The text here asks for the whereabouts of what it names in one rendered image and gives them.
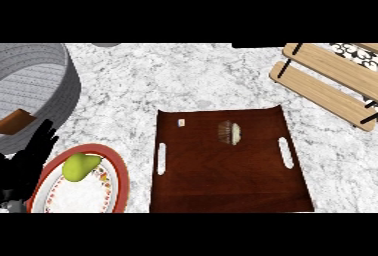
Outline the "red rimmed white plate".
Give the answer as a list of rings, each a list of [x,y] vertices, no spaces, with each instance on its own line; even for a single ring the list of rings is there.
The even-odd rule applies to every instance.
[[[79,182],[62,176],[66,158],[75,153],[96,155],[99,166]],[[101,144],[82,144],[60,153],[45,165],[34,195],[26,201],[29,213],[124,212],[128,199],[128,173],[119,154]]]

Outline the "green mango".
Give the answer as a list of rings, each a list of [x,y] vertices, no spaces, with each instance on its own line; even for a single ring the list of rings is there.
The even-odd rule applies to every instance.
[[[97,155],[87,155],[84,153],[72,154],[62,166],[65,179],[70,182],[81,181],[100,162],[101,157]]]

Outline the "black and white patterned mat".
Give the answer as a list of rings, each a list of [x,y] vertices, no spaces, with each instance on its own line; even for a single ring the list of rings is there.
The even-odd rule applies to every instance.
[[[330,43],[333,53],[355,64],[378,72],[378,54],[350,43]]]

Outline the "pale wooden tiered shelf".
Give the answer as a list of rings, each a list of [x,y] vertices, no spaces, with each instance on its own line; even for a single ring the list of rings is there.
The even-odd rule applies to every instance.
[[[378,103],[378,72],[335,55],[313,43],[286,43],[279,61],[270,70],[270,79],[317,104],[351,125],[369,132],[375,128],[378,112],[313,76],[289,65],[296,62],[333,82]]]

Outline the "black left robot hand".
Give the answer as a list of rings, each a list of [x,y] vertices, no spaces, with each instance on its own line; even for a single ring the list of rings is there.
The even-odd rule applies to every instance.
[[[45,119],[36,128],[28,145],[11,158],[0,153],[0,204],[7,201],[25,202],[38,183],[42,165],[59,137],[53,122]]]

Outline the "dark brown wooden tray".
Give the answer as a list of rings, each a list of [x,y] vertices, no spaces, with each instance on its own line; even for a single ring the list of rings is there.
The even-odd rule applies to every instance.
[[[225,120],[240,126],[236,145],[218,141],[218,124]],[[282,160],[279,140],[289,138],[279,106],[161,111],[155,144],[166,147],[165,171],[152,175],[149,211],[311,212],[301,168]]]

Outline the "grey woven basket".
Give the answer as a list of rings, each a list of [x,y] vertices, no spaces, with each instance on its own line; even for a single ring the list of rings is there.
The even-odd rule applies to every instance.
[[[62,43],[0,43],[0,120],[17,109],[35,118],[14,135],[0,134],[0,153],[25,148],[45,119],[60,128],[79,92],[79,77]]]

